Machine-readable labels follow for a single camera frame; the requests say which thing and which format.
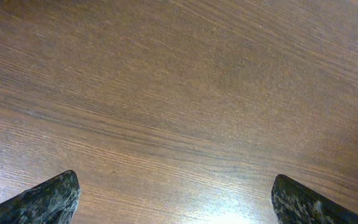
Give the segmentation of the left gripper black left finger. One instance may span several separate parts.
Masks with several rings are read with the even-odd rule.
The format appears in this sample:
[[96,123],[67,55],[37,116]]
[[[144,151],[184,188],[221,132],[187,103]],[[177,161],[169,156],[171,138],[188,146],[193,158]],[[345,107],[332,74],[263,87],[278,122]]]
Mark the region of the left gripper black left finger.
[[67,170],[0,203],[0,224],[70,224],[79,198],[77,175]]

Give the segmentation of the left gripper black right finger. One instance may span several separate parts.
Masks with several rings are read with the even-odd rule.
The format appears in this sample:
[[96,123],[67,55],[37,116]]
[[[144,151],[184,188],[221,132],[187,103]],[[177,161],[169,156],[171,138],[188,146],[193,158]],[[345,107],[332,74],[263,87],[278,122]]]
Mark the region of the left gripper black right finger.
[[271,200],[279,224],[358,224],[358,214],[283,174],[274,180]]

